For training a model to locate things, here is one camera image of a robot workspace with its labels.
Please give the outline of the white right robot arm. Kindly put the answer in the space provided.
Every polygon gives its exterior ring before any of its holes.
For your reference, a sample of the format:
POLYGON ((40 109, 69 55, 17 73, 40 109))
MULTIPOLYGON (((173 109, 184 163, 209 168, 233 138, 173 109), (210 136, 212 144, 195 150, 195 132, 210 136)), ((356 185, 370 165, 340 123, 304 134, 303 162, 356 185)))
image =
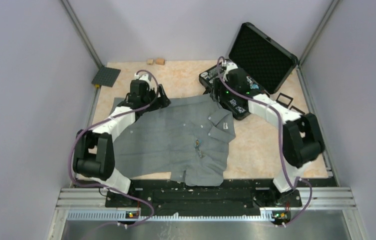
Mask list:
POLYGON ((217 77, 211 87, 211 98, 242 120, 256 115, 278 130, 278 149, 282 169, 273 178, 274 189, 269 200, 282 206, 289 200, 305 169, 321 155, 325 143, 317 117, 287 109, 271 99, 264 88, 236 63, 218 58, 217 77))

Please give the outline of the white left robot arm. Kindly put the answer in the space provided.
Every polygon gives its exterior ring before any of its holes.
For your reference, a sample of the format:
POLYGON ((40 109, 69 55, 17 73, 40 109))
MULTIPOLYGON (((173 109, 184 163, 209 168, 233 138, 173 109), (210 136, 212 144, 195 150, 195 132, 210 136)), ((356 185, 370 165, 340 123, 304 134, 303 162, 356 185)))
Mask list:
POLYGON ((79 174, 117 193, 117 200, 125 207, 136 201, 131 180, 115 166, 114 142, 143 114, 170 105, 163 85, 147 70, 135 73, 130 91, 104 120, 77 133, 69 162, 71 174, 79 174))

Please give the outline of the grey button shirt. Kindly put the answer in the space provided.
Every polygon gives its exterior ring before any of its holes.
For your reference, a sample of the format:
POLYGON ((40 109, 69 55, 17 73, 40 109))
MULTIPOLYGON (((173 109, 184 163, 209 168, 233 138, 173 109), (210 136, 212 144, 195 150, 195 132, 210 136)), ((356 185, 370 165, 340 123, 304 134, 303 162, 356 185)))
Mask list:
POLYGON ((208 95, 173 98, 170 106, 146 112, 117 138, 115 166, 128 178, 169 172, 175 182, 216 187, 224 180, 235 136, 232 113, 208 95))

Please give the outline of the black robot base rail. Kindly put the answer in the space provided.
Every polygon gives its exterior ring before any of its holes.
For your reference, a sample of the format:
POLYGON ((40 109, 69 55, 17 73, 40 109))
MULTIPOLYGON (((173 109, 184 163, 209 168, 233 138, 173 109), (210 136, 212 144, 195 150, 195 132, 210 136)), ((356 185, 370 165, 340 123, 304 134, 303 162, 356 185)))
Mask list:
POLYGON ((304 211, 355 210, 348 187, 324 179, 304 183, 281 197, 271 196, 267 179, 230 179, 218 187, 188 187, 167 180, 133 181, 132 198, 100 188, 64 188, 56 208, 69 220, 288 221, 304 211))

